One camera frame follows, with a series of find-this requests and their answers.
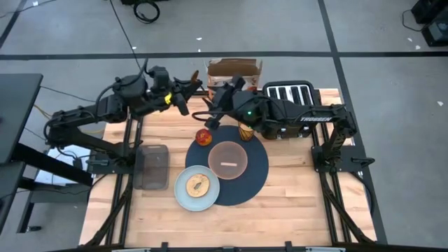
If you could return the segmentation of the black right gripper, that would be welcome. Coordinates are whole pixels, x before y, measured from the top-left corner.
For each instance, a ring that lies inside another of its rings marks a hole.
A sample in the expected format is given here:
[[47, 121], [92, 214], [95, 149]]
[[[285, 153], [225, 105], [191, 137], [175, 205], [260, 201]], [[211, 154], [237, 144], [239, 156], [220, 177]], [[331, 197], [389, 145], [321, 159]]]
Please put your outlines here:
[[234, 76], [231, 84], [213, 87], [205, 126], [217, 129], [223, 116], [229, 116], [250, 127], [258, 127], [266, 113], [266, 96], [251, 90], [242, 90], [245, 80]]

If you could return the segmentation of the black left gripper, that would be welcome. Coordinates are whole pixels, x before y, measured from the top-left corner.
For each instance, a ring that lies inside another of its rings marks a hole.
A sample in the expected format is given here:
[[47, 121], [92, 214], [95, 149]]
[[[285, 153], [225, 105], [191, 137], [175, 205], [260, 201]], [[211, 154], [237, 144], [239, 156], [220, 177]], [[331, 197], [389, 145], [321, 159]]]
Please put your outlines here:
[[154, 66], [149, 70], [153, 79], [150, 88], [150, 103], [155, 111], [165, 111], [170, 106], [177, 106], [182, 116], [189, 114], [188, 100], [202, 88], [203, 82], [197, 80], [179, 80], [169, 77], [165, 67]]

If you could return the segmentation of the Pumpkin O's cereal box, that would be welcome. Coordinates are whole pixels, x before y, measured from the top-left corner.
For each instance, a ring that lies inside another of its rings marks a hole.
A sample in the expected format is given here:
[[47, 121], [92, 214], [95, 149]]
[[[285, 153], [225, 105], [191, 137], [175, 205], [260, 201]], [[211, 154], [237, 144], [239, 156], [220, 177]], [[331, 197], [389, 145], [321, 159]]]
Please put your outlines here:
[[207, 88], [214, 93], [215, 88], [231, 84], [234, 76], [245, 80], [242, 90], [258, 88], [263, 61], [255, 58], [216, 58], [206, 65]]

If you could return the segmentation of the red apple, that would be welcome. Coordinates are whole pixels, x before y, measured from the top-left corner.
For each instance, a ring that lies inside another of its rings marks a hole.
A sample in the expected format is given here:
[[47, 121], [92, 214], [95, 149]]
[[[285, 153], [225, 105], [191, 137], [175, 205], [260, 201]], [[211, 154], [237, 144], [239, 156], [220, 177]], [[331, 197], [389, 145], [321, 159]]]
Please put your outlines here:
[[195, 142], [200, 146], [208, 146], [212, 141], [212, 134], [207, 129], [200, 129], [195, 134]]

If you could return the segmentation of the amber ribbed glass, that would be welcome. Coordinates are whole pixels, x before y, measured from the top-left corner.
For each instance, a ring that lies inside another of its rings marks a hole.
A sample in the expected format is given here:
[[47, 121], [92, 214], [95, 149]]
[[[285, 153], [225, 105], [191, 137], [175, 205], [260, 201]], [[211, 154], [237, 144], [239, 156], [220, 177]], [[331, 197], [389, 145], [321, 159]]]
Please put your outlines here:
[[254, 129], [245, 125], [242, 122], [238, 122], [239, 135], [242, 141], [250, 141], [254, 135]]

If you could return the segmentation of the pink translucent bowl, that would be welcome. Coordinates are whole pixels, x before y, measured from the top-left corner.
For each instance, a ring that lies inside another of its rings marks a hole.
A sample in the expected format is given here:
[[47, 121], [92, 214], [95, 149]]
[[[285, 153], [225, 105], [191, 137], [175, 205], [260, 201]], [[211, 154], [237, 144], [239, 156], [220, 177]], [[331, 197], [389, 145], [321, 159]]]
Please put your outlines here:
[[217, 143], [210, 150], [208, 165], [218, 178], [232, 180], [245, 172], [248, 165], [248, 156], [238, 143], [224, 141]]

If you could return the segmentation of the toasted bagel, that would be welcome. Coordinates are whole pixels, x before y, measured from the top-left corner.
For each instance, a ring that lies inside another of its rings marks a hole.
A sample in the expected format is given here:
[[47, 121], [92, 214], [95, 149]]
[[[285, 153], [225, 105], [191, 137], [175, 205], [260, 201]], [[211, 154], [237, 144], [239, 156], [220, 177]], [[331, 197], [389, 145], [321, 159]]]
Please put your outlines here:
[[191, 197], [203, 197], [209, 191], [210, 180], [204, 174], [195, 174], [191, 176], [185, 185], [186, 192]]

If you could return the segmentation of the pale grey round plate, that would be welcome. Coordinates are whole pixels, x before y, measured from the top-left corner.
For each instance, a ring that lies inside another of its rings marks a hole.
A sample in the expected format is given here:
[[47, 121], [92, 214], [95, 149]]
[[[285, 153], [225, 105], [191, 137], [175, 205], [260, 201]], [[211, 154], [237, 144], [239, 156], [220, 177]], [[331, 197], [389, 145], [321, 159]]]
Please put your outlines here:
[[[209, 191], [203, 197], [191, 197], [186, 192], [187, 180], [195, 174], [204, 174], [210, 180]], [[208, 168], [202, 165], [193, 165], [184, 169], [176, 178], [174, 195], [177, 202], [189, 211], [203, 211], [211, 207], [218, 198], [220, 182], [218, 177]]]

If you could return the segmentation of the black four-slot toaster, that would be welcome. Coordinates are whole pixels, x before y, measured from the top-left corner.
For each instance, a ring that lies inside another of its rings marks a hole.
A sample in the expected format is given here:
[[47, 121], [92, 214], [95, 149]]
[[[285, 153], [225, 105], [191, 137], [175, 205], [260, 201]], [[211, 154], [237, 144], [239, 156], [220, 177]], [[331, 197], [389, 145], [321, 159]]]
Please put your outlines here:
[[314, 106], [312, 84], [304, 80], [289, 80], [266, 83], [263, 94], [266, 101], [266, 123], [262, 126], [265, 139], [289, 139], [308, 137], [315, 122], [301, 122], [301, 113]]

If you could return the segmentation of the grey translucent plastic tray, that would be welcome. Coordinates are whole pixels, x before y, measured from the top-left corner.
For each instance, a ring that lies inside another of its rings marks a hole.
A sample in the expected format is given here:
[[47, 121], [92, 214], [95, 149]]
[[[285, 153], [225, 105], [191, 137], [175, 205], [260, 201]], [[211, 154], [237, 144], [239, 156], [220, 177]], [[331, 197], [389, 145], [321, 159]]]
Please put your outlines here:
[[135, 190], [166, 190], [169, 185], [169, 150], [166, 145], [137, 148], [134, 166]]

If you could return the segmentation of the dark blue round placemat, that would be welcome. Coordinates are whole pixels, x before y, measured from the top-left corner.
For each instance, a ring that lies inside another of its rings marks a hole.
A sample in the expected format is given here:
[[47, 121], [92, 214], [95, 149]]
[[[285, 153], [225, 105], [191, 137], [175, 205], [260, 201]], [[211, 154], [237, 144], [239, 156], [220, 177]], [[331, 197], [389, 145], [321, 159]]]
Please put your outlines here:
[[242, 141], [239, 128], [231, 125], [222, 125], [213, 130], [212, 142], [208, 146], [201, 146], [193, 141], [187, 151], [185, 165], [208, 165], [210, 150], [224, 141], [232, 141], [239, 144], [248, 157], [246, 170], [239, 177], [232, 180], [220, 179], [220, 192], [215, 204], [221, 206], [234, 206], [242, 204], [255, 197], [263, 188], [268, 171], [269, 160], [265, 147], [257, 137], [250, 141]]

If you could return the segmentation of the white paper sheet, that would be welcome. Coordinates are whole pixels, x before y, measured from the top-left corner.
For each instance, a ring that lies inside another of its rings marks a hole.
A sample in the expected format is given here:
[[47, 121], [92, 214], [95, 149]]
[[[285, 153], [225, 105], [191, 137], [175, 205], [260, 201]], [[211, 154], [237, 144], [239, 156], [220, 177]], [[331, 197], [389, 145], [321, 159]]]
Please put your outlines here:
[[[35, 182], [54, 186], [67, 186], [82, 183], [81, 179], [87, 179], [86, 184], [92, 184], [93, 175], [88, 171], [87, 161], [91, 158], [92, 151], [80, 146], [70, 145], [58, 150], [50, 148], [40, 154], [43, 158], [39, 164]], [[73, 159], [80, 158], [83, 162], [83, 170], [73, 166]]]

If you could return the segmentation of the black desk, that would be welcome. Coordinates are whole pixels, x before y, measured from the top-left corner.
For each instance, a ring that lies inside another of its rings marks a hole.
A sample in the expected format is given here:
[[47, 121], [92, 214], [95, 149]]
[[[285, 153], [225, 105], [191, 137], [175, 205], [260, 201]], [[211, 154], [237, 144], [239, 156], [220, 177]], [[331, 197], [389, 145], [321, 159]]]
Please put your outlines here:
[[[37, 183], [23, 176], [26, 166], [39, 168], [43, 157], [39, 152], [19, 142], [40, 90], [43, 75], [40, 73], [0, 73], [0, 233], [10, 213], [15, 196], [21, 188], [29, 192], [27, 203], [17, 227], [18, 233], [25, 233], [34, 208], [34, 193], [72, 193], [70, 187]], [[87, 179], [79, 185], [90, 188]]]

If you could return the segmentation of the black equipment box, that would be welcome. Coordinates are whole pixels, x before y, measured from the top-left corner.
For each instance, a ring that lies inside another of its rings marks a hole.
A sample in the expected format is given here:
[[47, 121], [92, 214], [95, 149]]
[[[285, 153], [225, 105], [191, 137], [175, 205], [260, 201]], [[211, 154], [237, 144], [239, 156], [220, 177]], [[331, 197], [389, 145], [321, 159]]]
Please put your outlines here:
[[448, 46], [447, 20], [434, 20], [421, 33], [429, 47]]

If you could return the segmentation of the black equipment case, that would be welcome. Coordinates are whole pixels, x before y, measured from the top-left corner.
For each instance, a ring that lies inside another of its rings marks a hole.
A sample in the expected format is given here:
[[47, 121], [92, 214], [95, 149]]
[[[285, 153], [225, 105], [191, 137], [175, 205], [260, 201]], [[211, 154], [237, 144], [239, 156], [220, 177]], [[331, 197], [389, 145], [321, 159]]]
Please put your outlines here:
[[417, 24], [426, 24], [446, 6], [448, 6], [448, 0], [418, 0], [412, 7], [411, 13]]

